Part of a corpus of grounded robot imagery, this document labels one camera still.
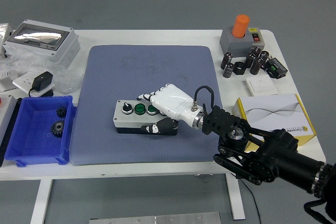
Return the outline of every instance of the metal gear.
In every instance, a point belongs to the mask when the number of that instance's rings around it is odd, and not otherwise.
[[[60,118],[65,118],[65,116],[67,115],[67,109],[65,107],[60,107],[56,110],[56,114]]]
[[[64,121],[57,121],[52,126],[50,131],[55,137],[61,138],[63,136]]]

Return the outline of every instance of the gray mat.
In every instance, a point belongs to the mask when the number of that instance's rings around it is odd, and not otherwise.
[[[191,97],[202,85],[222,106],[210,50],[201,46],[95,46],[90,50],[70,142],[74,165],[205,162],[217,153],[218,136],[180,122],[176,136],[119,134],[113,123],[118,99],[175,84]],[[210,111],[210,93],[199,92]]]

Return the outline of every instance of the orange cylinder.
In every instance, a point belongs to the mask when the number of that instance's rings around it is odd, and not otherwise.
[[[245,14],[240,14],[236,18],[235,25],[232,29],[232,35],[236,38],[243,38],[245,36],[245,32],[250,22],[250,18]]]

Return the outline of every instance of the green indicator light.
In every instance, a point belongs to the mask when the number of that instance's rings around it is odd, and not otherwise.
[[[137,115],[143,115],[146,112],[146,107],[142,103],[138,103],[135,106],[134,111]]]

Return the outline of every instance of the black ring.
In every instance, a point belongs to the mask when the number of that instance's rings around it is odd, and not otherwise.
[[[246,70],[245,63],[241,61],[237,61],[233,68],[233,73],[235,73],[238,76],[242,76],[245,73],[245,70]]]

